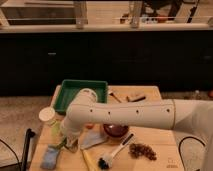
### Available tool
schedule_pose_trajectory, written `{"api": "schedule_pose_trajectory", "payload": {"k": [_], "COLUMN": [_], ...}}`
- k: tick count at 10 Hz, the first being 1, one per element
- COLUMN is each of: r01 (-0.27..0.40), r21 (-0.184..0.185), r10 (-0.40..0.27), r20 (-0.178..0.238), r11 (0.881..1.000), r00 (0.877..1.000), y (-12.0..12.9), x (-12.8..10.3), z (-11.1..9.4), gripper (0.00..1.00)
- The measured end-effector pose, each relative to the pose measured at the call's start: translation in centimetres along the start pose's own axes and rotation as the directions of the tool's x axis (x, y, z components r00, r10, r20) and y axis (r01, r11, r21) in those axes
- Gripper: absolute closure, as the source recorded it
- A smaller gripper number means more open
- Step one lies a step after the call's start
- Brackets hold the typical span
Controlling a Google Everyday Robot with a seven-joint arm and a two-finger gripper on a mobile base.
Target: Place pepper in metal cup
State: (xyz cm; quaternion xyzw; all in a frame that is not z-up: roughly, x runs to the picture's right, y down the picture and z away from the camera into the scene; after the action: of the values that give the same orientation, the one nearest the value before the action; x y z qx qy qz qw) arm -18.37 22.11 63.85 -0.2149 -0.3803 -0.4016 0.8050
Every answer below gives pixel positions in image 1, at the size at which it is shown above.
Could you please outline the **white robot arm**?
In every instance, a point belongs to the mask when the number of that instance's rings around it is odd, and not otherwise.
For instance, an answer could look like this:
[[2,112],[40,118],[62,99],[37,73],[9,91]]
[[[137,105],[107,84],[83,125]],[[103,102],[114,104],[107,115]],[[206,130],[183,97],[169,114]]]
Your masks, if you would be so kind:
[[73,143],[86,123],[128,125],[176,130],[206,143],[200,171],[213,171],[213,101],[166,99],[160,101],[98,103],[97,94],[81,89],[69,104],[61,132]]

